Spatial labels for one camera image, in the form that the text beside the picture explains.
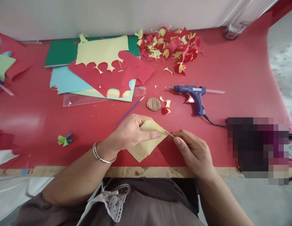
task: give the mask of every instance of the black cable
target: black cable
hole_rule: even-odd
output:
[[[215,123],[211,122],[211,120],[209,119],[209,117],[208,117],[206,114],[204,114],[203,117],[204,117],[205,119],[207,119],[208,122],[210,122],[210,123],[211,123],[212,125],[214,125],[214,126],[219,126],[219,127],[223,127],[223,128],[227,128],[227,127],[228,127],[228,126],[219,125],[219,124],[215,124]]]

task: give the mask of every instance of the plastic sheet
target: plastic sheet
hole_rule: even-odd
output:
[[[140,97],[146,95],[146,87],[145,86],[135,86],[133,97]],[[99,98],[99,97],[91,97],[84,96],[79,94],[65,93],[63,96],[63,107],[71,107],[77,105],[84,104],[92,104],[99,103],[104,101],[110,101],[111,99]]]

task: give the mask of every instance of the brown shirt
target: brown shirt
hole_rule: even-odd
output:
[[[97,202],[80,226],[89,225],[196,225],[203,226],[195,209],[180,188],[169,179],[114,179],[106,190],[128,183],[131,192],[123,205],[121,220],[115,223],[105,205]],[[13,226],[76,226],[86,204],[61,208],[43,201],[38,194],[21,208]]]

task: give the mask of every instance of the gray floor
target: gray floor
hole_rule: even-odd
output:
[[[292,11],[268,34],[270,64],[284,103],[292,117]],[[292,226],[292,182],[268,185],[257,179],[225,179],[233,195],[255,225]],[[199,218],[205,222],[202,210]]]

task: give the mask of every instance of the lace trim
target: lace trim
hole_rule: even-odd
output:
[[[123,204],[125,202],[126,196],[130,193],[130,185],[122,184],[111,191],[105,191],[105,188],[106,186],[103,187],[102,182],[101,193],[87,203],[85,211],[77,223],[77,226],[81,224],[86,214],[96,202],[103,202],[108,215],[113,219],[113,221],[115,223],[120,222],[123,211]]]

